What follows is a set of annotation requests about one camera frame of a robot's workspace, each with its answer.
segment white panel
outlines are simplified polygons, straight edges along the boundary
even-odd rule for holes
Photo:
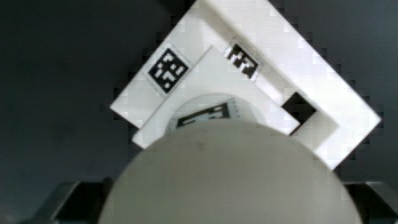
[[[313,137],[297,138],[311,147],[329,167],[334,168],[364,139],[380,118],[347,85],[331,65],[307,44],[268,1],[203,0],[213,12],[245,36],[268,64],[297,87],[306,99],[334,122],[338,128],[322,144]],[[313,124],[313,131],[323,125]]]
[[[224,93],[238,96],[258,108],[263,115],[260,124],[288,134],[299,122],[286,113],[268,96],[258,89],[252,81],[240,75],[236,67],[228,63],[220,52],[212,48],[196,68],[183,80],[185,88],[178,88],[139,130],[133,142],[146,148],[162,138],[167,124],[183,104],[208,93]]]
[[[172,48],[178,56],[185,59],[192,67],[208,48],[213,47],[224,55],[224,52],[228,51],[233,43],[240,44],[244,50],[251,53],[251,56],[258,60],[260,70],[256,77],[260,77],[260,79],[258,81],[254,80],[254,82],[268,94],[274,102],[283,104],[286,100],[286,97],[283,97],[284,90],[292,90],[293,87],[283,80],[272,67],[267,65],[263,58],[256,57],[256,49],[247,46],[244,38],[231,30],[229,25],[220,20],[219,16],[213,14],[206,4],[203,4],[199,1],[187,12],[187,15],[176,25],[176,28],[172,29],[160,48],[142,66],[139,74],[112,104],[112,110],[119,113],[119,115],[139,128],[142,127],[165,100],[165,97],[169,96],[169,94],[158,91],[156,83],[151,82],[148,75],[148,71],[155,65],[165,49]]]

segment gray rounded object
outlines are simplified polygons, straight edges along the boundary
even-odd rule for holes
[[[244,121],[183,127],[135,157],[100,224],[357,224],[338,177],[299,142]]]

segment white structure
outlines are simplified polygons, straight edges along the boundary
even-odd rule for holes
[[[187,125],[139,154],[100,224],[361,224],[339,179],[281,132],[245,121]]]
[[[208,94],[249,104],[254,122],[292,135],[332,169],[380,118],[265,0],[199,0],[187,12],[112,104],[142,148]],[[185,110],[222,103],[208,99]]]

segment dark ceiling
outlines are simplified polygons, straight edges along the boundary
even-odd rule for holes
[[[336,172],[398,191],[398,2],[272,3],[384,118]],[[117,177],[139,148],[108,105],[187,7],[183,0],[0,2],[0,223],[34,215],[61,182]]]

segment black square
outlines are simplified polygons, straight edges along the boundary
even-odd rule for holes
[[[228,60],[233,62],[236,68],[242,70],[251,79],[258,70],[258,62],[254,61],[238,44],[233,46],[231,52],[228,54]]]
[[[300,122],[300,124],[304,124],[304,122],[307,121],[309,117],[316,112],[316,109],[313,108],[311,104],[307,103],[299,93],[293,94],[292,98],[288,99],[283,105],[283,108],[288,111],[293,118],[297,119],[297,121]]]
[[[219,106],[210,107],[208,109],[201,110],[188,116],[178,119],[178,128],[188,124],[194,124],[199,121],[206,121],[212,119],[231,118],[229,113],[229,106],[228,103],[220,104]]]
[[[167,48],[165,53],[149,70],[149,75],[165,93],[171,92],[187,71],[188,66],[172,50]]]

